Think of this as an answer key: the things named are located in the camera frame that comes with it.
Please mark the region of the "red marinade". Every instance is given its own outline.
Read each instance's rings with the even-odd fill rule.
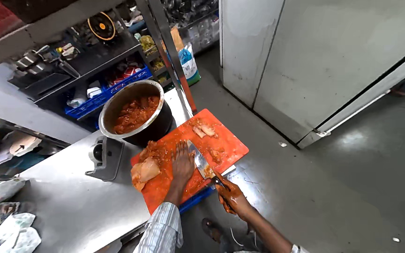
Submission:
[[[159,105],[159,97],[142,97],[123,106],[113,130],[121,135],[138,129],[154,114]]]

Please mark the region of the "sack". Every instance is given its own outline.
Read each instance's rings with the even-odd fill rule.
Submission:
[[[198,82],[201,76],[196,67],[196,61],[193,56],[192,44],[187,43],[185,47],[179,51],[179,60],[184,70],[185,78],[187,79],[188,86]]]

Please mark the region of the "stainless steel counter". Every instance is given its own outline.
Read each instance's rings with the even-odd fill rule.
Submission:
[[[165,94],[179,126],[188,119],[176,89]],[[115,180],[103,182],[84,175],[94,164],[88,157],[90,146],[100,131],[65,148],[21,173],[30,179],[14,197],[31,203],[37,215],[34,224],[41,253],[93,253],[142,226],[150,217],[143,196],[131,183],[130,159],[141,148],[127,143],[124,165]]]

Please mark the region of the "knife handle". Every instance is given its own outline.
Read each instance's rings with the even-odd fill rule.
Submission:
[[[223,185],[223,183],[221,182],[221,180],[217,176],[214,176],[212,179],[213,179],[215,184],[220,185],[220,186],[224,187],[225,189],[227,189],[227,187],[225,187],[225,185]],[[221,197],[223,198],[226,205],[228,205],[228,208],[235,212],[235,210],[232,208],[232,206],[230,206],[229,203],[226,201],[226,198],[223,197],[223,196],[221,196]]]

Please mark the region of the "knife blade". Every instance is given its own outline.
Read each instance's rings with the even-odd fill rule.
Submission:
[[[195,153],[195,165],[198,168],[198,171],[201,174],[201,176],[204,179],[214,177],[215,174],[213,173],[212,169],[210,168],[209,163],[203,157],[203,154],[201,154],[201,152],[196,148],[196,146],[193,144],[193,142],[188,140],[187,145],[188,145],[188,152]]]

